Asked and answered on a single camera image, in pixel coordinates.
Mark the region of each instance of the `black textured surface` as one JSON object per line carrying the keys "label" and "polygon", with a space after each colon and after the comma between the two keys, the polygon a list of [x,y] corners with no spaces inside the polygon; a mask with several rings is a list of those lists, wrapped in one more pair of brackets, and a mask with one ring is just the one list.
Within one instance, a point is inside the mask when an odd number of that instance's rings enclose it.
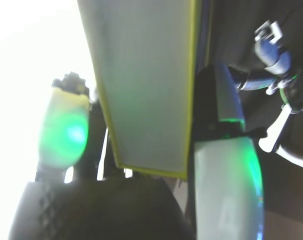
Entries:
{"label": "black textured surface", "polygon": [[112,178],[29,183],[10,240],[191,240],[190,226],[161,180]]}

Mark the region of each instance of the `cable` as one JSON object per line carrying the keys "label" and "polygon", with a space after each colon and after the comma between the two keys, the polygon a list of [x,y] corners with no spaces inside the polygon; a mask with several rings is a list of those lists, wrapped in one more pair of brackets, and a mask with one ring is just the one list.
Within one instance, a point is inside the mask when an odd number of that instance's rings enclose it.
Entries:
{"label": "cable", "polygon": [[282,21],[282,23],[279,25],[280,27],[282,27],[286,21],[289,19],[289,17],[299,8],[301,8],[303,6],[303,2],[301,4],[299,4],[298,6],[294,7],[284,18],[284,20]]}

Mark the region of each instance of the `black cable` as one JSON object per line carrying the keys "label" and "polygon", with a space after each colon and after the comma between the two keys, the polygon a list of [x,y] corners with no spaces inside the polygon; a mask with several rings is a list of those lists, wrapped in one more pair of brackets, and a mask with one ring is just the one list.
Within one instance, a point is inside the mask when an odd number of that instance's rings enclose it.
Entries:
{"label": "black cable", "polygon": [[301,8],[303,6],[303,2],[301,4],[299,4],[298,6],[294,7],[284,18],[284,20],[282,21],[282,23],[279,25],[280,27],[282,27],[286,21],[289,19],[289,17],[299,8]]}

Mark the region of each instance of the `bright white background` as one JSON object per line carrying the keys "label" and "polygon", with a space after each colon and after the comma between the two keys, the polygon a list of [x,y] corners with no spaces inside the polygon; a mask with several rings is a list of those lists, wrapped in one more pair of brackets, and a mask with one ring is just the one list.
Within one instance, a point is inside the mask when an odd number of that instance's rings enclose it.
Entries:
{"label": "bright white background", "polygon": [[37,133],[54,78],[95,76],[76,0],[0,0],[0,240],[37,163]]}

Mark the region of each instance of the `yellow border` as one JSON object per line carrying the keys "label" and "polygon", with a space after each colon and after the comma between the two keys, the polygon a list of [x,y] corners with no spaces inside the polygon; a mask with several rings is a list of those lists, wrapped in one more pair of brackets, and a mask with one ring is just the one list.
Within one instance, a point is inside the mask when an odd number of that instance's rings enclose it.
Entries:
{"label": "yellow border", "polygon": [[130,166],[123,164],[121,162],[121,156],[119,152],[117,151],[118,144],[116,141],[116,134],[114,132],[113,127],[113,121],[112,117],[108,111],[108,101],[105,94],[105,88],[104,84],[101,81],[101,77],[97,77],[97,86],[98,86],[98,92],[100,95],[100,103],[101,108],[104,113],[104,118],[107,123],[107,126],[109,127],[108,131],[110,134],[110,140],[112,148],[114,149],[114,158],[116,161],[116,165],[119,168],[129,168],[134,171],[151,174],[151,175],[160,175],[160,176],[166,176],[166,177],[173,177],[173,178],[181,178],[186,179],[187,178],[187,166],[188,166],[188,159],[189,159],[189,150],[190,150],[190,143],[191,143],[191,131],[192,131],[192,118],[193,118],[193,96],[194,96],[194,77],[195,77],[195,53],[196,53],[196,47],[197,47],[197,14],[196,14],[196,8],[197,3],[199,3],[198,0],[190,0],[190,20],[189,20],[189,43],[188,43],[188,50],[189,50],[189,56],[188,56],[188,100],[187,100],[187,106],[188,106],[188,115],[187,115],[187,138],[185,142],[185,161],[184,161],[184,172],[173,172],[173,171],[162,171],[157,169],[150,169],[150,168],[142,168],[142,167],[136,167],[136,166]]}

